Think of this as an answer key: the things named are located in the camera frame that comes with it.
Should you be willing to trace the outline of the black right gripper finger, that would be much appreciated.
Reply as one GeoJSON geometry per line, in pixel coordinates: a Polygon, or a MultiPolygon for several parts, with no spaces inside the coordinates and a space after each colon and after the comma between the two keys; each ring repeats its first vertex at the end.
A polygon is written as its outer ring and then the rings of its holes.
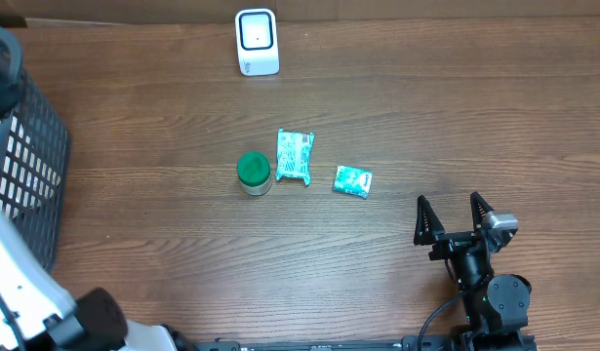
{"type": "Polygon", "coordinates": [[[445,234],[445,229],[429,201],[420,195],[417,201],[417,222],[414,234],[416,246],[433,245],[445,234]]]}
{"type": "Polygon", "coordinates": [[[494,209],[478,193],[470,194],[470,207],[473,221],[473,230],[479,231],[488,223],[489,216],[494,213],[494,209]]]}

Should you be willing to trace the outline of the small teal tissue pack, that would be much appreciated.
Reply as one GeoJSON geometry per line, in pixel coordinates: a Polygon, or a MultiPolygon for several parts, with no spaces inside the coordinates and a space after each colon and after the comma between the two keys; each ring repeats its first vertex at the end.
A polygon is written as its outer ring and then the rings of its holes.
{"type": "Polygon", "coordinates": [[[368,170],[340,165],[337,167],[333,189],[367,199],[370,194],[373,175],[368,170]]]}

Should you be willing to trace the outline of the teal white snack packet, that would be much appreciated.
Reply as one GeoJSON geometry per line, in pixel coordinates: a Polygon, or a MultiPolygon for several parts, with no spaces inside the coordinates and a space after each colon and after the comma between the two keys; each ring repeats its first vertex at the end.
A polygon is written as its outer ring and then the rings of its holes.
{"type": "Polygon", "coordinates": [[[314,133],[289,132],[280,129],[277,134],[276,180],[282,178],[301,179],[305,186],[311,182],[310,156],[314,133]]]}

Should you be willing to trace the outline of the green lid clear jar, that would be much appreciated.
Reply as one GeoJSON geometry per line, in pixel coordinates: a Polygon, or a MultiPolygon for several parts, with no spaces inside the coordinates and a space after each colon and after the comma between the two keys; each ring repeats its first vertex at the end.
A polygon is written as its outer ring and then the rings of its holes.
{"type": "Polygon", "coordinates": [[[237,162],[236,172],[239,184],[249,195],[261,196],[271,188],[271,166],[261,153],[244,154],[237,162]]]}

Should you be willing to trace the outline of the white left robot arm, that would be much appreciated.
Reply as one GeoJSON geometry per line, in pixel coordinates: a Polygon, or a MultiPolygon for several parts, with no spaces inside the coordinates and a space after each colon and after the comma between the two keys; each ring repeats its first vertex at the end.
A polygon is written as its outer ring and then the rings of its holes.
{"type": "Polygon", "coordinates": [[[0,210],[0,350],[177,351],[170,332],[128,320],[102,288],[79,299],[47,273],[0,210]]]}

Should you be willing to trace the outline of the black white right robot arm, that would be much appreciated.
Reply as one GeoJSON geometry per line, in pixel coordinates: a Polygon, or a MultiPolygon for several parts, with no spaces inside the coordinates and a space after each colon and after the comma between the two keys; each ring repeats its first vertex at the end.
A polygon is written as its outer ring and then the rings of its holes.
{"type": "Polygon", "coordinates": [[[499,213],[477,192],[470,194],[473,227],[445,230],[429,201],[417,199],[416,246],[430,246],[428,257],[445,264],[458,294],[425,320],[416,337],[404,342],[413,350],[536,350],[535,339],[521,333],[528,326],[531,283],[521,275],[497,275],[491,255],[506,247],[518,231],[512,213],[499,213]],[[430,324],[443,311],[461,302],[466,323],[447,335],[429,337],[430,324]]]}

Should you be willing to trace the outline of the white barcode scanner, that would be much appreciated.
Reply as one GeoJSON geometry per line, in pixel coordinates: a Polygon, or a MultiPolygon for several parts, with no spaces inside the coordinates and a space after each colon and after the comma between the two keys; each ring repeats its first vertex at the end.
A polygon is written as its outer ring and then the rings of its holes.
{"type": "Polygon", "coordinates": [[[275,14],[267,8],[244,9],[234,24],[240,72],[248,77],[276,75],[280,56],[275,14]]]}

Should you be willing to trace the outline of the black plastic mesh basket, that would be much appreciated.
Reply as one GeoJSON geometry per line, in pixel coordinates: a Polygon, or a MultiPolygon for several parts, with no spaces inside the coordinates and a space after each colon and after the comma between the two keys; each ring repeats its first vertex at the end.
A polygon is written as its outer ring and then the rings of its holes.
{"type": "Polygon", "coordinates": [[[60,239],[71,137],[23,68],[18,38],[0,26],[0,211],[52,271],[60,239]]]}

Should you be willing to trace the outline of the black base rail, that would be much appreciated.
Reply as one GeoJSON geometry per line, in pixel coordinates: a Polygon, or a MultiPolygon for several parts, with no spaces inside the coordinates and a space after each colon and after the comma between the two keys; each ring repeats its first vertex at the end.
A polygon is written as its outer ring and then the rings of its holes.
{"type": "Polygon", "coordinates": [[[404,336],[400,340],[356,340],[356,341],[313,341],[248,343],[237,341],[213,341],[194,343],[197,351],[452,351],[464,350],[446,335],[427,335],[421,347],[415,335],[404,336]]]}

